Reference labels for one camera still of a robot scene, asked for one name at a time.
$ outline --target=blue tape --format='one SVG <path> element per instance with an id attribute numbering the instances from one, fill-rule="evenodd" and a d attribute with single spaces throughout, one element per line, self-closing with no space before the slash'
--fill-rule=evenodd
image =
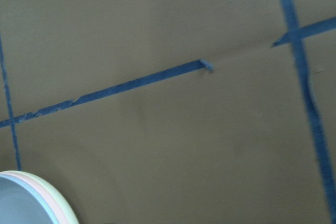
<path id="1" fill-rule="evenodd" d="M 209 62 L 207 62 L 205 60 L 195 60 L 195 61 L 183 64 L 183 65 L 180 65 L 180 66 L 177 66 L 177 67 L 174 67 L 174 68 L 169 68 L 169 69 L 163 70 L 161 72 L 150 74 L 148 76 L 138 78 L 138 79 L 135 79 L 135 80 L 132 80 L 132 81 L 128 81 L 128 82 L 125 82 L 125 83 L 122 83 L 122 84 L 119 84 L 119 85 L 116 85 L 116 86 L 112 86 L 112 87 L 109 87 L 107 89 L 103 89 L 103 90 L 100 90 L 100 91 L 97 91 L 97 92 L 94 92 L 94 93 L 83 95 L 80 98 L 78 98 L 77 101 L 67 100 L 67 101 L 64 101 L 64 102 L 61 102 L 61 103 L 58 103 L 58 104 L 51 105 L 51 106 L 48 106 L 46 108 L 40 109 L 40 110 L 38 110 L 37 112 L 34 112 L 34 113 L 29 112 L 29 113 L 17 116 L 17 117 L 14 118 L 13 121 L 14 121 L 14 123 L 22 123 L 24 121 L 27 121 L 27 120 L 30 120 L 30 119 L 33 119 L 33 118 L 37 118 L 37 117 L 42 116 L 42 115 L 55 113 L 59 110 L 68 109 L 68 108 L 73 107 L 73 106 L 77 106 L 77 105 L 80 105 L 80 104 L 83 104 L 83 103 L 91 102 L 91 101 L 94 101 L 94 100 L 97 100 L 97 99 L 108 97 L 110 95 L 118 94 L 118 93 L 125 92 L 125 91 L 131 90 L 131 89 L 139 88 L 139 87 L 144 86 L 144 85 L 148 85 L 148 84 L 151 84 L 151 83 L 154 83 L 154 82 L 162 81 L 162 80 L 165 80 L 165 79 L 168 79 L 168 78 L 179 76 L 181 74 L 188 73 L 188 72 L 195 71 L 195 70 L 202 69 L 202 68 L 206 68 L 209 71 L 213 70 L 213 66 Z M 0 128 L 9 126 L 11 124 L 12 123 L 11 123 L 10 119 L 1 121 L 0 122 Z"/>
<path id="2" fill-rule="evenodd" d="M 4 53 L 2 50 L 2 43 L 0 39 L 0 64 L 1 64 L 1 70 L 2 70 L 2 77 L 4 80 L 4 89 L 5 89 L 5 95 L 6 95 L 6 102 L 7 102 L 7 109 L 8 109 L 8 116 L 9 116 L 9 124 L 10 124 L 10 131 L 12 133 L 12 139 L 13 139 L 13 146 L 15 150 L 15 159 L 16 159 L 16 167 L 17 170 L 21 170 L 21 159 L 20 159 L 20 151 L 19 151 L 19 145 L 17 142 L 17 136 L 15 131 L 15 122 L 14 122 L 14 116 L 13 116 L 13 109 L 12 109 L 12 103 L 11 103 L 11 95 L 9 92 L 9 86 L 8 86 L 8 80 L 7 80 L 7 72 L 5 68 L 5 59 L 4 59 Z"/>
<path id="3" fill-rule="evenodd" d="M 299 22 L 295 12 L 293 0 L 281 0 L 282 9 L 288 27 L 288 36 L 291 41 L 294 59 L 298 70 L 302 95 L 308 114 L 314 146 L 319 161 L 319 168 L 323 180 L 324 192 L 327 198 L 332 224 L 336 224 L 336 192 L 332 166 L 328 154 L 326 137 L 319 111 L 315 104 L 309 84 L 309 66 L 302 38 L 300 37 Z"/>
<path id="4" fill-rule="evenodd" d="M 309 26 L 304 26 L 299 30 L 299 37 L 301 39 L 314 36 L 316 34 L 323 33 L 325 31 L 330 31 L 336 29 L 336 17 L 330 18 L 321 22 L 314 23 Z M 280 39 L 273 43 L 273 46 L 280 46 L 290 42 L 289 34 L 285 33 Z"/>

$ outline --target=tape strip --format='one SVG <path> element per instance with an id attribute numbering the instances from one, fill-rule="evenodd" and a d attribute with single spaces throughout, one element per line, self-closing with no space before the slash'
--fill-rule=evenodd
<path id="1" fill-rule="evenodd" d="M 108 97 L 110 95 L 125 92 L 131 89 L 135 89 L 135 88 L 148 85 L 154 82 L 172 78 L 174 76 L 179 76 L 181 74 L 188 73 L 188 72 L 195 71 L 195 70 L 202 69 L 202 68 L 206 68 L 209 71 L 213 70 L 213 67 L 209 62 L 205 60 L 195 60 L 195 61 L 183 64 L 183 65 L 180 65 L 174 68 L 169 68 L 161 72 L 150 74 L 149 76 L 138 78 L 138 79 L 135 79 L 129 82 L 125 82 L 125 83 L 122 83 L 116 86 L 109 87 L 107 89 L 103 89 L 103 90 L 100 90 L 94 93 L 83 95 L 77 101 L 67 100 L 67 101 L 40 109 L 36 111 L 35 113 L 29 112 L 27 114 L 17 116 L 14 118 L 14 122 L 21 123 L 21 122 L 24 122 L 24 121 L 27 121 L 33 118 L 37 118 L 42 115 L 55 113 L 59 110 L 65 110 L 73 106 L 77 106 L 83 103 L 87 103 L 87 102 L 91 102 L 97 99 Z M 12 124 L 11 119 L 1 121 L 0 128 L 9 126 L 11 124 Z"/>
<path id="2" fill-rule="evenodd" d="M 9 116 L 8 122 L 9 122 L 9 125 L 11 126 L 10 131 L 12 133 L 13 146 L 14 146 L 14 150 L 15 150 L 16 167 L 17 167 L 17 170 L 21 170 L 20 151 L 19 151 L 19 145 L 18 145 L 18 142 L 17 142 L 17 136 L 16 136 L 16 131 L 15 131 L 15 122 L 14 122 L 14 116 L 13 116 L 12 103 L 11 103 L 11 95 L 10 95 L 10 92 L 9 92 L 7 72 L 6 72 L 6 68 L 5 68 L 5 60 L 4 60 L 4 53 L 3 53 L 3 50 L 2 50 L 1 39 L 0 39 L 0 64 L 1 64 L 1 70 L 2 70 L 2 77 L 3 77 L 3 80 L 4 80 L 4 89 L 5 89 L 8 116 Z"/>
<path id="3" fill-rule="evenodd" d="M 302 27 L 299 30 L 299 37 L 300 39 L 304 39 L 316 34 L 324 33 L 325 31 L 330 31 L 332 29 L 336 29 L 336 17 Z M 280 39 L 273 43 L 273 46 L 276 47 L 289 42 L 289 34 L 285 33 Z"/>
<path id="4" fill-rule="evenodd" d="M 327 198 L 332 224 L 336 224 L 336 192 L 332 166 L 328 154 L 327 142 L 318 108 L 309 84 L 309 66 L 299 33 L 299 22 L 293 0 L 281 0 L 282 9 L 288 27 L 294 59 L 299 75 L 302 95 L 308 114 L 314 146 L 319 161 L 320 173 L 323 180 L 324 192 Z"/>

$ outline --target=torn tape end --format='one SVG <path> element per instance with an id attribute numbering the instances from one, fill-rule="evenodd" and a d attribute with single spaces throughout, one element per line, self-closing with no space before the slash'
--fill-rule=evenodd
<path id="1" fill-rule="evenodd" d="M 213 66 L 210 62 L 207 62 L 206 60 L 201 59 L 201 60 L 200 60 L 200 63 L 202 63 L 202 64 L 204 65 L 204 67 L 205 67 L 209 72 L 214 71 L 214 66 Z"/>

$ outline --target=blue painter's tape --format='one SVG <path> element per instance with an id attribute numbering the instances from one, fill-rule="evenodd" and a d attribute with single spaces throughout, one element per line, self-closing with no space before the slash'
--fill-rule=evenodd
<path id="1" fill-rule="evenodd" d="M 214 71 L 214 66 L 210 62 L 207 62 L 206 60 L 201 59 L 200 62 L 205 66 L 205 68 L 209 71 L 212 72 Z"/>
<path id="2" fill-rule="evenodd" d="M 321 22 L 314 23 L 309 26 L 304 26 L 299 30 L 299 37 L 301 39 L 314 36 L 326 31 L 336 29 L 336 17 L 330 18 Z M 273 43 L 273 46 L 280 46 L 290 42 L 289 33 L 285 33 L 280 39 Z"/>
<path id="3" fill-rule="evenodd" d="M 180 66 L 177 66 L 177 67 L 174 67 L 174 68 L 169 68 L 169 69 L 163 70 L 161 72 L 150 74 L 148 76 L 138 78 L 138 79 L 135 79 L 135 80 L 132 80 L 132 81 L 128 81 L 128 82 L 125 82 L 125 83 L 122 83 L 122 84 L 119 84 L 119 85 L 116 85 L 116 86 L 112 86 L 112 87 L 109 87 L 107 89 L 103 89 L 103 90 L 100 90 L 100 91 L 97 91 L 97 92 L 94 92 L 94 93 L 83 95 L 80 98 L 78 98 L 77 101 L 67 100 L 65 102 L 61 102 L 61 103 L 58 103 L 58 104 L 51 105 L 51 106 L 48 106 L 46 108 L 40 109 L 35 113 L 29 112 L 27 114 L 17 116 L 17 117 L 14 118 L 14 122 L 15 123 L 22 123 L 24 121 L 27 121 L 27 120 L 30 120 L 30 119 L 33 119 L 33 118 L 37 118 L 41 115 L 51 114 L 51 113 L 54 113 L 54 112 L 59 111 L 59 110 L 68 109 L 68 108 L 73 107 L 73 106 L 77 106 L 77 105 L 80 105 L 80 104 L 83 104 L 83 103 L 91 102 L 91 101 L 94 101 L 94 100 L 97 100 L 97 99 L 108 97 L 110 95 L 118 94 L 118 93 L 125 92 L 125 91 L 131 90 L 131 89 L 139 88 L 139 87 L 144 86 L 144 85 L 148 85 L 148 84 L 151 84 L 151 83 L 154 83 L 154 82 L 162 81 L 162 80 L 165 80 L 165 79 L 168 79 L 168 78 L 172 78 L 174 76 L 178 76 L 178 75 L 188 73 L 188 72 L 191 72 L 191 71 L 195 71 L 195 70 L 198 70 L 198 69 L 202 69 L 202 68 L 206 68 L 209 71 L 213 70 L 213 66 L 209 62 L 207 62 L 205 60 L 195 60 L 195 61 L 183 64 L 183 65 L 180 65 Z M 0 122 L 0 128 L 9 126 L 10 124 L 11 124 L 10 120 L 1 121 Z"/>
<path id="4" fill-rule="evenodd" d="M 303 42 L 300 37 L 299 22 L 295 12 L 293 0 L 281 0 L 281 4 L 285 13 L 285 19 L 289 30 L 288 36 L 293 49 L 301 91 L 308 114 L 316 154 L 319 161 L 319 168 L 323 181 L 324 192 L 329 206 L 331 223 L 336 224 L 336 190 L 333 171 L 321 117 L 309 84 L 309 66 Z"/>
<path id="5" fill-rule="evenodd" d="M 15 122 L 14 122 L 14 116 L 13 116 L 13 109 L 12 109 L 12 103 L 11 103 L 11 95 L 9 92 L 9 85 L 7 80 L 7 72 L 5 68 L 5 59 L 4 59 L 4 53 L 2 50 L 2 43 L 0 39 L 0 64 L 1 64 L 1 70 L 2 70 L 2 77 L 4 80 L 4 89 L 5 89 L 5 95 L 6 95 L 6 102 L 7 102 L 7 109 L 8 109 L 8 116 L 9 116 L 9 124 L 10 124 L 10 131 L 12 133 L 12 139 L 13 139 L 13 146 L 15 150 L 15 159 L 16 159 L 16 167 L 18 170 L 21 170 L 21 159 L 20 159 L 20 151 L 19 146 L 17 142 L 17 136 L 15 131 Z"/>

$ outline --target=cardboard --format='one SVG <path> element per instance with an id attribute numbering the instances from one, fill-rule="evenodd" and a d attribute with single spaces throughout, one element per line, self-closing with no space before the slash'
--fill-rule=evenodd
<path id="1" fill-rule="evenodd" d="M 333 15 L 295 2 L 302 25 Z M 215 67 L 16 125 L 23 170 L 80 223 L 330 223 L 290 45 L 271 47 L 279 0 L 0 4 L 15 115 L 199 58 Z M 334 33 L 305 39 L 333 153 Z M 1 169 L 15 169 L 0 135 Z"/>

